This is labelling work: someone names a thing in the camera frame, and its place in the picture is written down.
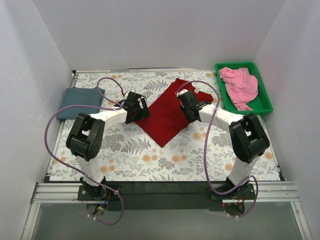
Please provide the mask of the red t-shirt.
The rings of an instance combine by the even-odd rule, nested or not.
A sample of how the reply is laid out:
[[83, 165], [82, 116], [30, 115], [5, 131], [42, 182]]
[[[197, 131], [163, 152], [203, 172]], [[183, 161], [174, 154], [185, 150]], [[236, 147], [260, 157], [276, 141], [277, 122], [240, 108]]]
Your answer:
[[161, 148], [189, 125], [189, 121], [180, 110], [181, 103], [175, 94], [176, 90], [186, 82], [177, 78], [148, 107], [150, 116], [136, 122]]

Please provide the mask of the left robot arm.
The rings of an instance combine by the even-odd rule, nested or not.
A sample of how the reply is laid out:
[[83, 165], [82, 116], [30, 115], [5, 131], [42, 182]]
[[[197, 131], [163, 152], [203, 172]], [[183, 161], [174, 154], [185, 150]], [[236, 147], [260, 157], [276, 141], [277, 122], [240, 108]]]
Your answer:
[[117, 124], [130, 124], [150, 116], [146, 98], [141, 94], [129, 91], [119, 104], [121, 109], [115, 107], [94, 114], [78, 114], [66, 140], [66, 147], [80, 165], [83, 175], [80, 182], [85, 192], [95, 200], [102, 200], [107, 194], [103, 185], [106, 179], [97, 158], [104, 131]]

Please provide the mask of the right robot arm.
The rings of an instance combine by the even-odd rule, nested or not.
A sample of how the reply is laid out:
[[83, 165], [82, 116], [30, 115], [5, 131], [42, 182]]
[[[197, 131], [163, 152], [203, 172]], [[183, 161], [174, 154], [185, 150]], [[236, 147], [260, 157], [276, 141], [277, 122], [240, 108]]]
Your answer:
[[[176, 94], [176, 97], [180, 101], [180, 109], [190, 123], [195, 121], [208, 123], [203, 163], [209, 189], [217, 196], [228, 195], [232, 199], [239, 198], [245, 192], [244, 186], [248, 184], [256, 162], [270, 147], [270, 140], [258, 117], [253, 113], [247, 115], [231, 113], [219, 108], [217, 104], [199, 101], [191, 90], [183, 89]], [[208, 140], [212, 126], [230, 135], [236, 156], [232, 171], [226, 177], [225, 183], [218, 188], [212, 185], [207, 166]]]

